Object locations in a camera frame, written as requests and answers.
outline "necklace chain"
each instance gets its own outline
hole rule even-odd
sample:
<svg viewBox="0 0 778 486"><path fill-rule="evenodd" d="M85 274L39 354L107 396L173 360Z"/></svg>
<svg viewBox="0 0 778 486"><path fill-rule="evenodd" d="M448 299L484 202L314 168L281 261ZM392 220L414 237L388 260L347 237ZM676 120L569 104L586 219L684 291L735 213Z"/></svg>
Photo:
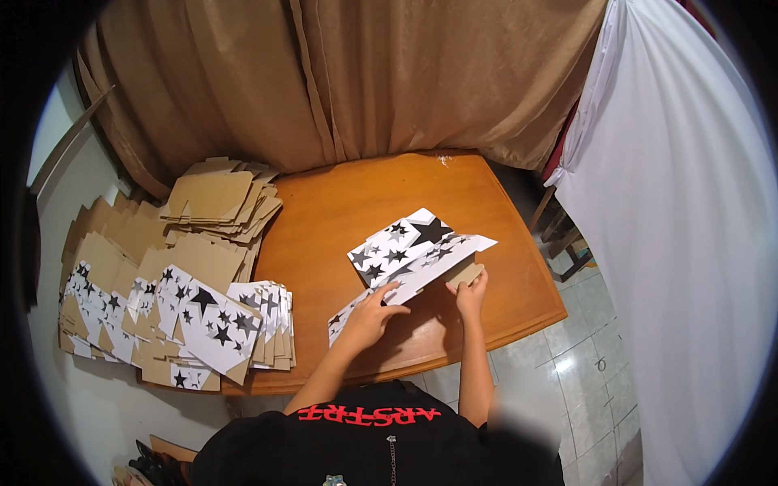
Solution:
<svg viewBox="0 0 778 486"><path fill-rule="evenodd" d="M397 437L389 435L387 441L389 441L389 453L391 454L391 486L397 486L397 463L394 461L394 443L397 442Z"/></svg>

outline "hand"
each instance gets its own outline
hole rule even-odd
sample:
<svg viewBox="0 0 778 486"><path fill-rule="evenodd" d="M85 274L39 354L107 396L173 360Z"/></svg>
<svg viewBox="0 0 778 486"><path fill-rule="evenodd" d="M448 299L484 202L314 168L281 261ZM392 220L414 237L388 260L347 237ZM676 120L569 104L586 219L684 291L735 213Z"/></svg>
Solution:
<svg viewBox="0 0 778 486"><path fill-rule="evenodd" d="M481 270L481 273L470 285L461 281L459 288L454 288L452 284L446 282L446 288L449 292L457 296L457 309L465 322L481 319L481 307L484 303L488 282L489 274L486 273L486 269Z"/></svg>
<svg viewBox="0 0 778 486"><path fill-rule="evenodd" d="M337 346L341 351L350 355L357 356L381 339L387 322L394 314L410 314L411 310L405 306L381 305L387 292L395 290L398 286L399 284L393 281L380 287L358 303L333 346Z"/></svg>

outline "stack of cardboard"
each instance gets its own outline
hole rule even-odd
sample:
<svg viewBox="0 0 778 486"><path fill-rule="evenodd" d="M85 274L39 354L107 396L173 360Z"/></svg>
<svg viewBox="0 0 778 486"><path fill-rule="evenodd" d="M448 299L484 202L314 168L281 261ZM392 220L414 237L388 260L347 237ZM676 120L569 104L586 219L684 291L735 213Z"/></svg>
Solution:
<svg viewBox="0 0 778 486"><path fill-rule="evenodd" d="M282 205L270 184L277 175L265 164L229 157L194 164L178 178L159 212L168 225L166 243L174 246L182 235L198 233L241 253L244 264L235 281L248 282L262 232Z"/></svg>
<svg viewBox="0 0 778 486"><path fill-rule="evenodd" d="M62 252L63 350L127 363L142 369L145 381L189 390L219 390L220 374L243 384L249 367L296 364L291 292L271 281L244 283L280 207L272 177L260 164L237 163L236 172L216 175L227 179L220 191L235 189L232 174L248 181L241 182L247 189L238 210L225 210L227 202L204 209L202 198L179 184L190 191L199 184L194 178L213 182L215 171L203 169L215 165L206 161L195 166L201 172L181 177L177 198L171 193L162 208L120 193L113 206L98 198L81 209ZM271 208L263 209L268 200Z"/></svg>

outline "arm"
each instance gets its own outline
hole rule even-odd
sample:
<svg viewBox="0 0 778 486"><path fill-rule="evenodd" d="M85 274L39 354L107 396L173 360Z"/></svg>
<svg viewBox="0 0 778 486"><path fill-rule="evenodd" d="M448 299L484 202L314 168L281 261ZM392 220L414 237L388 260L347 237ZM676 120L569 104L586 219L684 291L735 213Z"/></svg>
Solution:
<svg viewBox="0 0 778 486"><path fill-rule="evenodd" d="M462 315L464 342L459 380L459 415L480 427L489 415L489 405L494 394L494 382L486 358L486 344L481 328L481 307L489 275L486 270L475 278L472 285L464 282L459 288L446 283L449 291L457 296L457 308Z"/></svg>
<svg viewBox="0 0 778 486"><path fill-rule="evenodd" d="M358 303L346 321L343 331L327 351L324 359L308 378L303 388L286 405L289 415L300 408L330 401L338 394L343 375L356 356L376 344L384 335L387 322L394 314L410 314L405 306L382 306L387 292L398 287L397 282L384 285Z"/></svg>

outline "brown curtain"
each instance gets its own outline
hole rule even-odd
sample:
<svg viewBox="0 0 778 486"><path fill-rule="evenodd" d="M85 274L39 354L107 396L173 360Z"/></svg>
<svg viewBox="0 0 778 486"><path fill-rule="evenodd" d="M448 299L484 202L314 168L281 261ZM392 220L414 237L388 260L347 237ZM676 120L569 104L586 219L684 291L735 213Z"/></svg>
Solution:
<svg viewBox="0 0 778 486"><path fill-rule="evenodd" d="M478 148L540 169L605 0L114 0L79 48L133 178L164 198L208 156L285 172Z"/></svg>

